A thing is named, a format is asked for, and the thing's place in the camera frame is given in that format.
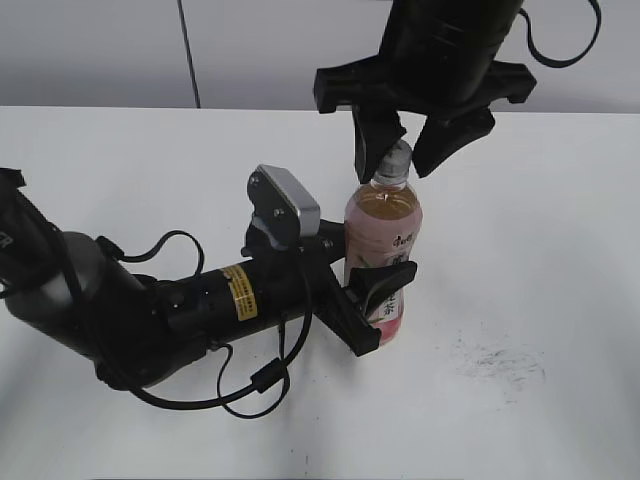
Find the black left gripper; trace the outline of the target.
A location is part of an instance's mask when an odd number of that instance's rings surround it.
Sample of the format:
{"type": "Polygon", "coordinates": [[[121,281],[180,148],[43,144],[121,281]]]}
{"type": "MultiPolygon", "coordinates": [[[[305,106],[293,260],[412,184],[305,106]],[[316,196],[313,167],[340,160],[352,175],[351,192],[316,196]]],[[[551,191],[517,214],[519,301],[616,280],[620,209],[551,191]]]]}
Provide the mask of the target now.
{"type": "Polygon", "coordinates": [[[410,284],[418,265],[405,261],[353,268],[347,294],[331,268],[345,256],[345,226],[322,219],[318,235],[291,253],[267,250],[235,265],[160,282],[157,312],[172,333],[231,342],[309,310],[355,355],[373,352],[379,348],[381,333],[365,317],[410,284]]]}

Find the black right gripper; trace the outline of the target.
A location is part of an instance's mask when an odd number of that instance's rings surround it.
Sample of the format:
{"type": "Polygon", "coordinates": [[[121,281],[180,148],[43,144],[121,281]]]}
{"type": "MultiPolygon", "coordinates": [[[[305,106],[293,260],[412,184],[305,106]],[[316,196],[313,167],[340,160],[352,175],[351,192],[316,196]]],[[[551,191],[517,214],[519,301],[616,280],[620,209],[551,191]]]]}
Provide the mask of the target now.
{"type": "Polygon", "coordinates": [[[492,50],[472,49],[406,57],[378,54],[320,68],[313,95],[321,114],[353,106],[354,167],[359,182],[368,183],[406,134],[397,111],[444,118],[428,117],[414,145],[413,165],[418,177],[425,178],[493,130],[496,121],[489,108],[471,110],[499,99],[523,103],[536,85],[525,65],[497,61],[492,50]]]}

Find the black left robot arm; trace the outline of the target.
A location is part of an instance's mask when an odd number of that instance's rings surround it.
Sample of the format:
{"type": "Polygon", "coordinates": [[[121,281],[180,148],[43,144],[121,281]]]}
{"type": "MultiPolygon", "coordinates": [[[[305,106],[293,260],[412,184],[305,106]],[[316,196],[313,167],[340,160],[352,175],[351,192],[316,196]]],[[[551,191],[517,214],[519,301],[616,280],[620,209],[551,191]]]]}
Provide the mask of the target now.
{"type": "Polygon", "coordinates": [[[9,312],[95,366],[121,389],[120,374],[153,386],[209,349],[296,318],[318,318],[356,355],[381,334],[367,316],[409,284],[417,266],[358,269],[341,284],[332,266],[345,254],[344,227],[326,221],[286,169],[250,175],[253,206],[243,261],[186,278],[127,270],[131,257],[105,237],[63,232],[23,194],[22,173],[1,172],[1,296],[9,312]]]}

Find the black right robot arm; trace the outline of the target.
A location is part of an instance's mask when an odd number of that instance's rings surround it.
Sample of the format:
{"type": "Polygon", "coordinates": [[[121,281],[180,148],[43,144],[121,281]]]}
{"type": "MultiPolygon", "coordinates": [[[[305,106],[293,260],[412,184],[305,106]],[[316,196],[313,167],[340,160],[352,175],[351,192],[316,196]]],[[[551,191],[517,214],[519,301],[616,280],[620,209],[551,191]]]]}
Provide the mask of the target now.
{"type": "Polygon", "coordinates": [[[523,103],[536,80],[523,64],[497,60],[519,1],[395,1],[377,54],[320,68],[321,114],[341,107],[354,122],[354,168],[369,182],[406,133],[402,112],[424,116],[412,162],[424,178],[495,126],[491,104],[523,103]]]}

